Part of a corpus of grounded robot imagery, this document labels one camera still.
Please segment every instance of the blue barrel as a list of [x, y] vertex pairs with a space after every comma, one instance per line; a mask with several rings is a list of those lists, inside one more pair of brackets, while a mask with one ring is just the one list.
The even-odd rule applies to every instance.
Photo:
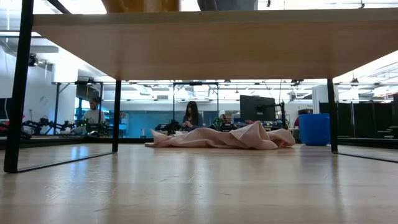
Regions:
[[326, 146], [330, 143], [329, 114], [301, 114], [300, 139], [308, 146]]

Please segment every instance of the computer monitor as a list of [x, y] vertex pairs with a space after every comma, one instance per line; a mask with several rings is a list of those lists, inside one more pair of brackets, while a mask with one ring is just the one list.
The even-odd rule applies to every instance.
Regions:
[[11, 113], [11, 98], [0, 98], [0, 119], [9, 119]]
[[275, 99], [260, 96], [240, 96], [241, 119], [275, 121]]

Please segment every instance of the desk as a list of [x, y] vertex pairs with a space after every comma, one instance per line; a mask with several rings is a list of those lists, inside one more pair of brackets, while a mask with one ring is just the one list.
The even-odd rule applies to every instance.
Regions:
[[333, 153], [332, 79], [398, 49], [397, 8], [33, 16], [33, 5], [22, 2], [6, 172], [61, 164], [17, 168], [32, 30], [117, 80], [115, 123], [121, 80], [326, 78]]

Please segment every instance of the wooden tabletop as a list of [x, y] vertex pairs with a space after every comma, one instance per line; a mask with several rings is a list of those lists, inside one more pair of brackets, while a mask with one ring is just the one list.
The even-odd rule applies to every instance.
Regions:
[[333, 78], [398, 50], [398, 8], [35, 15], [117, 80]]

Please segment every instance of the crumpled cloth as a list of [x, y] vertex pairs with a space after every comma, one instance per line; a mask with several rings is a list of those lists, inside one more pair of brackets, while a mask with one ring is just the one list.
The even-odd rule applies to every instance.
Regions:
[[277, 149], [293, 146], [295, 139], [285, 129], [267, 132], [259, 121], [246, 127], [223, 133], [210, 128], [197, 128], [178, 136], [167, 136], [151, 130], [153, 143], [148, 147], [215, 147], [227, 149]]

